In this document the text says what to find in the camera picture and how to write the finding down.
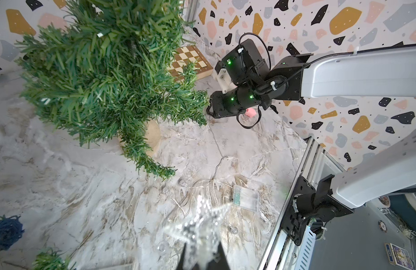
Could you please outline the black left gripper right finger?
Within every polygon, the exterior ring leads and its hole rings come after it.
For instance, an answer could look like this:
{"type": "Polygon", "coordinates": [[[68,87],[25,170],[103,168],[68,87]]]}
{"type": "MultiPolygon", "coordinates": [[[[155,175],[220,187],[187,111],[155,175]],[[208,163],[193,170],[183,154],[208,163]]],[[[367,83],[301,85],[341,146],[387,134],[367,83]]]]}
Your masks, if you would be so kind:
{"type": "Polygon", "coordinates": [[[230,270],[222,244],[218,245],[218,252],[214,259],[209,263],[209,270],[230,270]]]}

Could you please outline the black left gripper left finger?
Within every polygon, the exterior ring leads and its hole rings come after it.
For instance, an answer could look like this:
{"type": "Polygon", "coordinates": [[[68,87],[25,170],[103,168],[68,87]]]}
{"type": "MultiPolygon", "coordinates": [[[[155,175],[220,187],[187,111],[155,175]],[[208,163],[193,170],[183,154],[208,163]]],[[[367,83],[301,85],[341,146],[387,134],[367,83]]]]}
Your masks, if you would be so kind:
{"type": "Polygon", "coordinates": [[[188,270],[189,269],[189,255],[188,255],[189,249],[187,248],[187,244],[184,244],[183,251],[180,255],[179,262],[177,264],[176,270],[188,270]]]}

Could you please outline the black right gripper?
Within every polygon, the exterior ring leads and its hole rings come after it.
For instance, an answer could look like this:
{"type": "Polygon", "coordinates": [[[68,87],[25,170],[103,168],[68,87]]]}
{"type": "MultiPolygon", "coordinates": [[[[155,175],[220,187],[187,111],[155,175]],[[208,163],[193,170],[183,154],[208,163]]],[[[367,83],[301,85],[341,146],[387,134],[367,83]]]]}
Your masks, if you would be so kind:
{"type": "Polygon", "coordinates": [[[210,96],[209,105],[206,112],[213,118],[226,118],[238,115],[242,111],[242,106],[238,102],[237,90],[227,93],[215,91],[210,96]]]}

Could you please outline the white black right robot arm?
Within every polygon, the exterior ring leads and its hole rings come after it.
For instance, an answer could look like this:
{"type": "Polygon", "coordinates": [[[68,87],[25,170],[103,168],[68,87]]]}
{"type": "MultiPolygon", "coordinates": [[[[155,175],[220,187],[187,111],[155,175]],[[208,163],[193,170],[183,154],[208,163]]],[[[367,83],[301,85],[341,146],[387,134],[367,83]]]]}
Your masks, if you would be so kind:
{"type": "MultiPolygon", "coordinates": [[[[210,97],[207,113],[215,118],[239,118],[247,109],[273,109],[273,100],[323,96],[416,97],[416,44],[330,54],[292,55],[272,66],[244,34],[238,46],[216,66],[235,86],[223,83],[210,97]]],[[[328,222],[353,214],[375,198],[416,186],[416,129],[385,153],[350,171],[329,175],[317,187],[298,184],[281,228],[301,245],[312,218],[328,222]]]]}

